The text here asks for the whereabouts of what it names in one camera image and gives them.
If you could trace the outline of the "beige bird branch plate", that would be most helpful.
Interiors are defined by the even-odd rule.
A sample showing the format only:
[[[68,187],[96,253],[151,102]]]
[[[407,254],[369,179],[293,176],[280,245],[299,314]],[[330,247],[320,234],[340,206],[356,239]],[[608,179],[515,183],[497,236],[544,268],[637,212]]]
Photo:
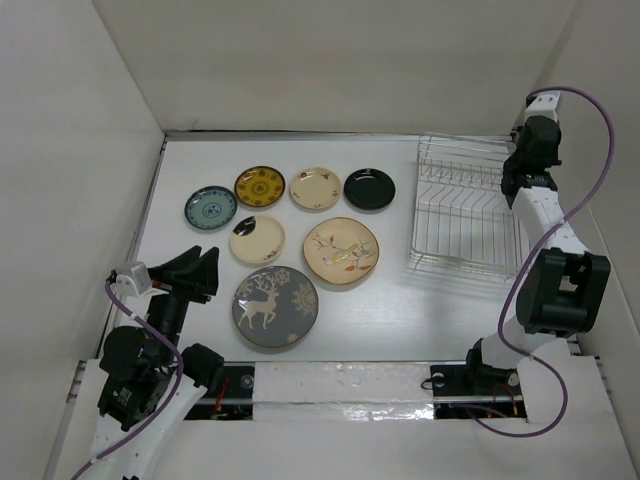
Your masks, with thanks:
[[[309,268],[333,285],[350,285],[376,267],[380,246],[363,223],[348,217],[334,217],[316,225],[302,244]]]

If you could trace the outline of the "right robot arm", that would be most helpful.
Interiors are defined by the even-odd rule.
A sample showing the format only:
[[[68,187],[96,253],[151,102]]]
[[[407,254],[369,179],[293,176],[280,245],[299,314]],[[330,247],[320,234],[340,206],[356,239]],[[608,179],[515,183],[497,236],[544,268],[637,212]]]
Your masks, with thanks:
[[[595,324],[611,264],[589,251],[560,206],[549,172],[561,163],[560,142],[556,121],[531,116],[504,163],[501,191],[524,226],[531,250],[509,298],[515,312],[467,354],[462,381],[474,393],[516,378],[518,364],[542,345],[588,332]]]

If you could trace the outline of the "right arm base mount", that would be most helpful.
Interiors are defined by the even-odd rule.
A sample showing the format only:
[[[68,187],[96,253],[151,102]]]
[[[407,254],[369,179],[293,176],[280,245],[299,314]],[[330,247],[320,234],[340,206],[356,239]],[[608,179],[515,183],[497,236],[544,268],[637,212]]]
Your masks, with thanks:
[[[519,396],[521,387],[515,370],[481,366],[473,370],[462,364],[430,367],[432,392],[436,398]]]

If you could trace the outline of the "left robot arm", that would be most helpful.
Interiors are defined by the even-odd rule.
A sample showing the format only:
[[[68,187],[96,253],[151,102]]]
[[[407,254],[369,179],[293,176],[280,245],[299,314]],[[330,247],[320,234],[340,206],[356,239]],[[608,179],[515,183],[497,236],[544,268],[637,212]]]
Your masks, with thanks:
[[[151,478],[191,408],[222,387],[221,355],[200,343],[178,348],[189,305],[217,293],[219,255],[193,246],[159,266],[131,261],[110,272],[105,293],[130,322],[103,342],[95,436],[74,478]]]

